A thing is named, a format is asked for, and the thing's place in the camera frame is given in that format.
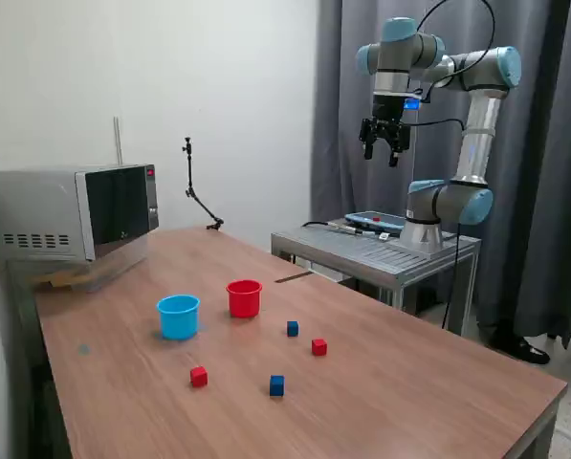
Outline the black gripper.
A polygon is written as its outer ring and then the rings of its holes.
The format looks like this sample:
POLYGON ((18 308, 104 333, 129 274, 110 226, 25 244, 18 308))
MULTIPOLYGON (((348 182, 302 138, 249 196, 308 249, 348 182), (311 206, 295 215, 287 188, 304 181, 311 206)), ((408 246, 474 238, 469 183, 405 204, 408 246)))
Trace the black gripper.
POLYGON ((391 148, 389 165, 397 166, 400 154, 409 150, 410 127, 401 124, 406 97, 374 95, 372 101, 372 119, 363 119, 360 129, 360 141, 363 157, 371 160, 376 136, 388 139, 391 148))

